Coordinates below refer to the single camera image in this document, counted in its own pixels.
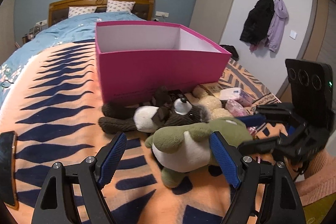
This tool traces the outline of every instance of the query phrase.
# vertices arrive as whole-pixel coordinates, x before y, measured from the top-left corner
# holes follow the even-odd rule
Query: lavender hoodie
[[[288,17],[288,11],[283,0],[274,0],[274,12],[265,44],[272,52],[276,52],[280,46],[284,34],[285,21]]]

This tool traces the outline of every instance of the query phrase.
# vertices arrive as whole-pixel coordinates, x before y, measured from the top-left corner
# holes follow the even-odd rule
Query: orange and navy blanket
[[[103,104],[96,71],[94,41],[48,48],[30,59],[11,85],[0,112],[2,132],[18,135],[15,182],[18,210],[11,209],[20,224],[30,224],[34,206],[51,165],[76,164],[96,155],[111,135],[97,124]],[[277,98],[239,63],[230,60],[219,81],[223,88],[238,86],[249,93],[253,106],[278,102]],[[265,124],[259,138],[285,132],[282,125]],[[192,172],[175,189],[161,182],[160,169],[147,134],[127,133],[127,149],[109,185],[102,190],[118,224],[219,224],[230,206],[234,189],[221,170],[207,166]],[[89,224],[80,187],[74,185],[75,202],[82,222]],[[263,187],[258,189],[256,209]]]

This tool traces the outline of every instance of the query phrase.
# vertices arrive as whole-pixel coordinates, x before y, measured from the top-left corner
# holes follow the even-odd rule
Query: teddy bear
[[[191,105],[186,98],[171,101],[165,87],[154,94],[155,106],[145,105],[129,108],[115,103],[104,104],[104,117],[98,120],[105,133],[114,134],[119,131],[139,130],[154,133],[161,127],[182,126],[198,122],[209,122],[209,111],[203,105]]]
[[[219,131],[229,145],[238,147],[252,140],[243,122],[221,117],[209,123],[163,127],[145,141],[161,167],[161,179],[169,188],[177,187],[188,172],[206,165],[217,165],[209,145],[209,137]]]
[[[215,96],[208,95],[199,85],[194,88],[192,94],[186,94],[186,97],[192,104],[203,105],[210,112],[210,120],[220,117],[231,117],[233,115],[223,108],[222,102]]]

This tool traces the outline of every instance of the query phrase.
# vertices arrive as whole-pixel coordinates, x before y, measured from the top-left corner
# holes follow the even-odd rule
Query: beige teddy bear
[[[199,104],[206,107],[211,113],[210,120],[215,120],[221,117],[231,117],[231,113],[222,107],[222,102],[214,96],[208,95],[208,93],[200,86],[196,86],[192,91],[192,94],[187,93],[185,95],[192,104]]]

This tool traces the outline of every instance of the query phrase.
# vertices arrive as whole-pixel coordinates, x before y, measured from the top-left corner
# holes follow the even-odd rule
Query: pink box
[[[155,90],[191,91],[217,82],[231,54],[179,24],[107,21],[96,25],[96,60],[104,102],[133,105]]]

